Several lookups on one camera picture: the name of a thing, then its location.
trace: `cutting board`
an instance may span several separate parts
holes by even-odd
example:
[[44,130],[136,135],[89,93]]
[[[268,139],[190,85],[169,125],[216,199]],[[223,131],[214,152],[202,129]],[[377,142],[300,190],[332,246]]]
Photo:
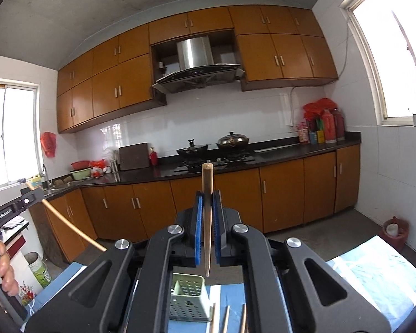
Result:
[[128,145],[119,149],[120,170],[147,168],[149,166],[148,143]]

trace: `white plastic basket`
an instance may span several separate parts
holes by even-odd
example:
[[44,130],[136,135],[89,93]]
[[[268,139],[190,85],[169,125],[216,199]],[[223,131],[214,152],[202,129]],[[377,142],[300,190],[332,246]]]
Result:
[[189,322],[211,321],[212,307],[204,277],[173,273],[169,318]]

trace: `human hand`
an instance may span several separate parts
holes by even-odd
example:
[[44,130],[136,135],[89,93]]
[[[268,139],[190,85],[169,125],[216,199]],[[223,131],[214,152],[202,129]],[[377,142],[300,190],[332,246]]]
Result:
[[0,241],[0,277],[2,279],[2,289],[10,297],[19,293],[19,284],[14,277],[14,269],[10,265],[11,259],[6,253],[6,246]]

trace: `metal bolt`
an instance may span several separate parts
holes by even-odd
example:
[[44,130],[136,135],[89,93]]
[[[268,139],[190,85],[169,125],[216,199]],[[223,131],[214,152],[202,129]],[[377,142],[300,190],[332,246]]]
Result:
[[168,227],[168,233],[170,234],[179,234],[182,233],[182,230],[182,227],[177,224],[173,224]]
[[233,229],[236,233],[246,233],[248,231],[248,227],[245,224],[235,224]]
[[298,238],[288,238],[286,240],[286,243],[291,248],[298,248],[298,247],[300,247],[302,245],[302,242]]
[[128,248],[129,246],[130,246],[130,242],[129,242],[129,241],[127,241],[126,239],[119,239],[119,240],[116,242],[116,248],[117,248],[117,249],[120,249],[120,250],[126,249],[126,248]]

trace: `stainless steel hood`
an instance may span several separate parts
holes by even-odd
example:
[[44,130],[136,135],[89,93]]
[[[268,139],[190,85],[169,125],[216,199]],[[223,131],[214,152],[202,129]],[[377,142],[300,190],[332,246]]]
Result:
[[178,42],[177,54],[180,70],[162,77],[153,85],[164,94],[232,82],[244,73],[240,64],[215,64],[207,36]]

